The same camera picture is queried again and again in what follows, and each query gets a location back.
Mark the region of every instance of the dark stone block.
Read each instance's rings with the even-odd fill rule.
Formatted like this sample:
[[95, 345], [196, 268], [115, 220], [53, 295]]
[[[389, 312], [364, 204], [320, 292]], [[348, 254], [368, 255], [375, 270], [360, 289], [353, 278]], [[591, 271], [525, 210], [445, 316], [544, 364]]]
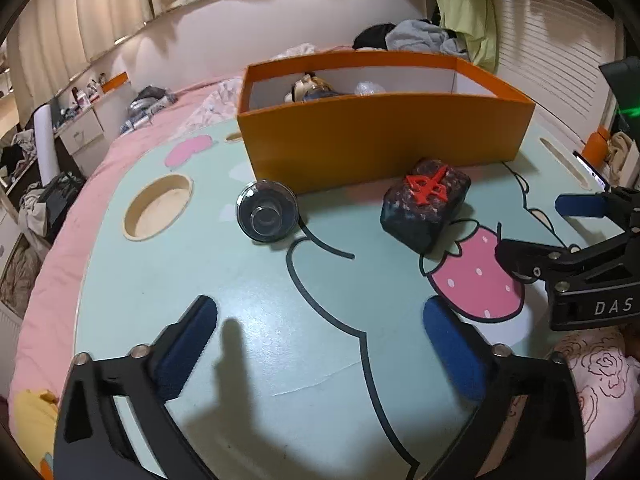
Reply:
[[439, 160], [421, 160], [385, 195], [380, 223], [397, 240], [429, 253], [455, 217], [471, 187], [471, 179]]

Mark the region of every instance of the orange box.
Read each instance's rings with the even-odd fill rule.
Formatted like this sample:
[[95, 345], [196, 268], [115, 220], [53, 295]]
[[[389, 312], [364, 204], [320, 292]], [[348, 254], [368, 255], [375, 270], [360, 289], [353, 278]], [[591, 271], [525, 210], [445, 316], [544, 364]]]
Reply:
[[124, 83], [126, 83], [128, 80], [129, 76], [126, 72], [118, 74], [116, 77], [114, 77], [113, 79], [109, 79], [104, 85], [102, 85], [102, 91], [104, 93], [107, 93], [114, 88], [124, 85]]
[[[305, 72], [338, 92], [373, 81], [388, 93], [284, 104]], [[250, 66], [238, 124], [256, 178], [304, 193], [400, 176], [423, 157], [454, 166], [513, 160], [534, 108], [457, 57], [329, 52]]]

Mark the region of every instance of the pink blanket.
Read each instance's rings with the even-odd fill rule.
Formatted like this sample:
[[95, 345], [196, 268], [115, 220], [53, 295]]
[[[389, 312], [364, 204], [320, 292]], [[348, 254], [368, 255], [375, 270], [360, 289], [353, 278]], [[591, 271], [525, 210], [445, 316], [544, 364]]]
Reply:
[[[179, 92], [178, 102], [156, 115], [152, 125], [117, 139], [87, 181], [43, 263], [31, 294], [18, 340], [10, 414], [15, 395], [23, 390], [62, 394], [74, 353], [74, 324], [82, 276], [102, 217], [120, 180], [144, 153], [175, 136], [178, 130], [186, 132], [235, 116], [237, 79], [231, 81], [232, 91], [228, 81], [216, 81]], [[200, 107], [202, 113], [192, 115], [205, 100], [210, 106]]]

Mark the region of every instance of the phone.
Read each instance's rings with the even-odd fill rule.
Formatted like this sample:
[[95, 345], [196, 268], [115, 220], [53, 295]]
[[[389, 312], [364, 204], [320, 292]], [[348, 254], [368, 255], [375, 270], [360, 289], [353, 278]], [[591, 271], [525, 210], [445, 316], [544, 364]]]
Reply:
[[599, 186], [603, 191], [608, 191], [611, 186], [604, 180], [603, 176], [596, 170], [591, 164], [587, 162], [587, 160], [578, 152], [574, 151], [574, 157], [578, 159], [578, 162], [582, 165], [582, 167], [589, 172], [589, 174], [596, 179]]

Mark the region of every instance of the strawberry cartoon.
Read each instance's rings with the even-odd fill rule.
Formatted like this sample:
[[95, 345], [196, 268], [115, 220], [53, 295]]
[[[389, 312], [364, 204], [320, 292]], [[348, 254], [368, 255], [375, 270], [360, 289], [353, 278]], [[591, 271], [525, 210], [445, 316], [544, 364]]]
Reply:
[[523, 285], [495, 261], [498, 241], [498, 234], [476, 222], [473, 234], [456, 242], [460, 253], [445, 252], [440, 265], [428, 274], [433, 288], [461, 316], [498, 323], [522, 310]]

